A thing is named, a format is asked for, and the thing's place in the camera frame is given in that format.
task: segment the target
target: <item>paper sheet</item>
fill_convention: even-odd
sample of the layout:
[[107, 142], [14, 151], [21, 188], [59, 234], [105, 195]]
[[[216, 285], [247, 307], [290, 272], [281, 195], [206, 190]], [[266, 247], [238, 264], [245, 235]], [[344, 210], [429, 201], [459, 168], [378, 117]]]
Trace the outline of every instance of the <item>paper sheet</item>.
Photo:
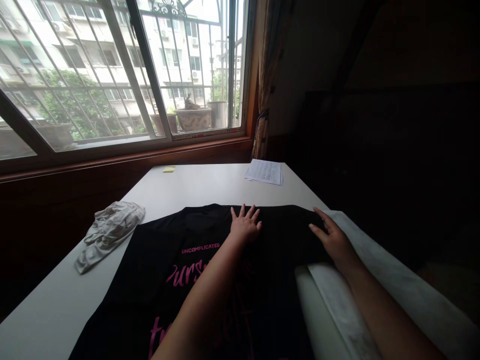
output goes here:
[[245, 178], [262, 183], [282, 185], [282, 164], [253, 159], [245, 174]]

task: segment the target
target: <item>black t-shirt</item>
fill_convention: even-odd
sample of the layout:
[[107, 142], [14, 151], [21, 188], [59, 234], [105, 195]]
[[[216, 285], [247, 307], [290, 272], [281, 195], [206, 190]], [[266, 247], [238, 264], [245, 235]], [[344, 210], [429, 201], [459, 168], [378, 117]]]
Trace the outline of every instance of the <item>black t-shirt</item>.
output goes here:
[[[240, 206], [234, 209], [238, 215]], [[294, 205], [259, 209], [262, 230], [242, 255], [218, 331], [208, 340], [211, 357], [313, 359], [294, 269], [332, 262], [308, 227], [323, 229], [322, 220]], [[231, 224], [230, 206], [212, 204], [137, 226], [70, 359], [149, 360]], [[198, 332], [208, 333], [208, 326]]]

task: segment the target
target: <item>dark wall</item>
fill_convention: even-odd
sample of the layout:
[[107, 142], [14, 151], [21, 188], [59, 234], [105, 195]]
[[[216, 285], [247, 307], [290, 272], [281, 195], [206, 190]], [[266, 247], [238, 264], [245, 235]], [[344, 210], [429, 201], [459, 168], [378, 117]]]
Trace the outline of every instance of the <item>dark wall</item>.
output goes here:
[[477, 9], [386, 1], [346, 87], [307, 93], [288, 144], [307, 185], [413, 270], [479, 214]]

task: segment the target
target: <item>yellow sticky note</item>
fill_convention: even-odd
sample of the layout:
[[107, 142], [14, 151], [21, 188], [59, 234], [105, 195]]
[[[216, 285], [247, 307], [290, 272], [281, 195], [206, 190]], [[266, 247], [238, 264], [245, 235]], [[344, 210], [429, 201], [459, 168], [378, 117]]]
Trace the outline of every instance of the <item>yellow sticky note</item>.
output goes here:
[[163, 169], [164, 173], [173, 173], [175, 171], [175, 166], [167, 166]]

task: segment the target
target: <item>crumpled fabric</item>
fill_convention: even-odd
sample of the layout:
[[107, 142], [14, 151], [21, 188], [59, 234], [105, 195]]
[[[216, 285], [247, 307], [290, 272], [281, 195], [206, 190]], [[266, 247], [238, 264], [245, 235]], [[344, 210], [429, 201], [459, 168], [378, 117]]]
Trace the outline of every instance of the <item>crumpled fabric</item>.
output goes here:
[[95, 213], [95, 221], [83, 241], [88, 245], [75, 261], [75, 268], [85, 274], [115, 250], [144, 219], [145, 208], [134, 202], [115, 201]]

